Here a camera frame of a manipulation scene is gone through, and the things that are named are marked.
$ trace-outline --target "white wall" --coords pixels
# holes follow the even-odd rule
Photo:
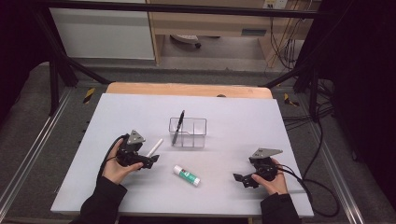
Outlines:
[[[51,13],[70,57],[154,60],[147,12],[52,8]]]

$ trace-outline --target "sleeve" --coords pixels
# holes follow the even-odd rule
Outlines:
[[[101,176],[96,183],[93,195],[84,202],[80,215],[70,224],[114,224],[126,192],[127,189],[122,185],[116,185]]]
[[[301,223],[289,194],[273,194],[262,200],[262,224]]]

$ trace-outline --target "black pen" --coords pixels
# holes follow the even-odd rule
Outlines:
[[[181,123],[183,123],[183,119],[184,119],[184,110],[181,112],[180,119],[178,119],[177,129],[175,132],[174,139],[172,140],[172,145],[174,145],[177,140],[178,131],[180,130]]]

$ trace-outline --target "clear plastic organizer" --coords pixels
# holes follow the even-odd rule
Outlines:
[[[174,147],[204,147],[206,119],[184,118],[177,132],[179,118],[170,118],[169,133]]]

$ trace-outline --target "hand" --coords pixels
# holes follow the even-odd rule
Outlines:
[[[279,162],[277,160],[272,159],[272,161],[276,165],[279,165]],[[288,193],[288,187],[286,186],[286,180],[283,171],[278,170],[275,179],[272,181],[267,181],[261,176],[255,174],[253,174],[251,178],[253,178],[258,184],[263,185],[268,191],[269,195],[273,195],[275,193],[279,195]]]
[[[117,156],[117,150],[119,149],[122,141],[123,139],[121,138],[121,140],[118,141],[116,145],[111,149],[107,157],[107,163],[105,169],[102,173],[102,176],[104,176],[105,178],[107,178],[108,180],[110,180],[111,182],[117,185],[120,184],[123,178],[127,176],[129,173],[131,173],[132,171],[136,171],[143,166],[142,162],[135,163],[126,167],[119,165],[116,156]]]

